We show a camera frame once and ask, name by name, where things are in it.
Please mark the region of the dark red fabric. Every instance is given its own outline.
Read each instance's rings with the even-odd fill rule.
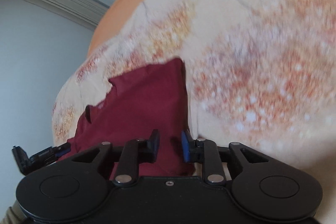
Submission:
[[[80,116],[69,157],[101,142],[123,146],[160,131],[160,149],[154,164],[140,164],[141,176],[190,175],[194,167],[183,162],[181,132],[185,129],[187,93],[183,62],[148,65],[111,78],[112,90],[97,106]]]

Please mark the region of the screw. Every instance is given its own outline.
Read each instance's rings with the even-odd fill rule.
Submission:
[[[175,183],[174,183],[173,181],[167,181],[167,182],[166,182],[166,185],[167,185],[167,186],[174,186],[174,184],[175,184]]]
[[[132,177],[129,175],[118,175],[115,177],[115,181],[119,183],[127,183],[132,180]]]
[[[218,183],[222,182],[224,180],[224,177],[218,174],[213,174],[208,176],[208,181],[213,182],[213,183]]]

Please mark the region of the black mechanical bracket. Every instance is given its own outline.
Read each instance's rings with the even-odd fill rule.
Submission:
[[[169,157],[158,154],[154,130],[148,140],[103,142],[38,169],[16,198],[27,223],[318,223],[322,188],[307,173],[238,142],[217,147],[182,132],[182,147],[186,162],[202,164],[202,177],[139,177],[139,164]]]

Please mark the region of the beige cloth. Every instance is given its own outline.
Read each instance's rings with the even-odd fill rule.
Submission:
[[[6,215],[0,224],[20,224],[26,220],[26,216],[21,211],[21,208],[17,201],[13,204],[12,207],[9,207],[6,211]]]
[[[317,176],[336,222],[336,0],[144,0],[58,94],[56,144],[107,79],[180,56],[194,138],[240,141]]]

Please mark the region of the folded garment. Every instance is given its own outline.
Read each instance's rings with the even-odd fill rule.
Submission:
[[[181,132],[187,125],[187,93],[183,62],[148,65],[109,79],[113,85],[97,106],[87,106],[76,134],[69,139],[69,157],[101,142],[124,146],[132,139],[148,139],[160,132],[160,149],[154,164],[143,163],[139,175],[191,175],[192,164],[183,162]]]

